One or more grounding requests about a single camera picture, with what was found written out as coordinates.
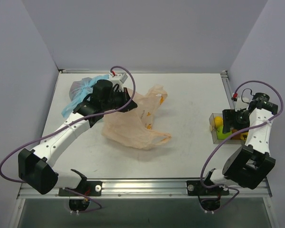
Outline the yellow fake lemon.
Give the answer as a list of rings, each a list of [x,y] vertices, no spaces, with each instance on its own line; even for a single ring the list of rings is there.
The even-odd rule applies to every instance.
[[[223,126],[223,118],[221,116],[216,116],[214,118],[214,126],[216,128],[219,128],[219,127]]]

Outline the brown fake fruit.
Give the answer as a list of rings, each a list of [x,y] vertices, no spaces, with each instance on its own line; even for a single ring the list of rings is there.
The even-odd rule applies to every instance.
[[[237,135],[233,136],[231,139],[232,139],[232,140],[242,140],[242,141],[246,141],[247,136],[248,136],[248,132],[245,132],[245,133],[237,134]]]

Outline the green fake apple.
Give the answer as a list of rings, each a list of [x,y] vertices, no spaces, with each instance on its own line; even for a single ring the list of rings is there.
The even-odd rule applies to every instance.
[[[227,137],[229,137],[232,134],[231,131],[229,131],[227,133],[223,133],[223,126],[217,128],[216,129],[216,133],[217,133],[217,138],[219,140],[224,140],[224,139],[226,139]]]

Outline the translucent orange plastic bag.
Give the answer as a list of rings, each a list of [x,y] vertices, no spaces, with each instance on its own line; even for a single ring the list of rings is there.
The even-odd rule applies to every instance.
[[[171,134],[154,130],[153,120],[167,96],[162,85],[154,85],[145,95],[136,92],[133,101],[138,107],[126,113],[105,115],[102,136],[136,149],[149,150],[166,144]]]

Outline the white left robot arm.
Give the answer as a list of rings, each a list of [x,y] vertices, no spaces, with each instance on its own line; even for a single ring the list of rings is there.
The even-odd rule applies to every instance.
[[[44,195],[53,188],[69,188],[75,195],[86,191],[87,177],[72,169],[58,173],[53,167],[62,153],[81,134],[92,128],[104,113],[128,112],[137,108],[131,100],[123,79],[101,79],[93,86],[65,122],[44,142],[32,150],[23,149],[18,154],[19,177]]]

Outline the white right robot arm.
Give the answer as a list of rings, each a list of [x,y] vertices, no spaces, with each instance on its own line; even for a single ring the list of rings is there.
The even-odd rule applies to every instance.
[[[202,191],[212,194],[220,187],[239,185],[255,189],[275,166],[269,139],[278,106],[264,93],[255,93],[250,102],[237,100],[235,109],[222,112],[223,133],[232,138],[245,133],[245,143],[226,161],[222,169],[212,169],[201,182]]]

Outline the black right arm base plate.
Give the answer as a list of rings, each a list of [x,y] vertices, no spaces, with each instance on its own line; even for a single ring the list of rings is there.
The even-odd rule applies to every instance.
[[[201,185],[199,180],[186,181],[187,194],[189,196],[228,196],[229,190],[224,190],[221,187],[207,189]]]

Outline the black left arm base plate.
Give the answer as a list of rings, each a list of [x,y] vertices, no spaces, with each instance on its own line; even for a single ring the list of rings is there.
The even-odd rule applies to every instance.
[[[76,189],[72,189],[77,193],[83,194],[85,196],[98,197],[102,194],[102,181],[98,180],[87,180],[85,183],[80,183]],[[75,193],[69,192],[66,189],[59,189],[58,196],[61,197],[71,197],[78,196]]]

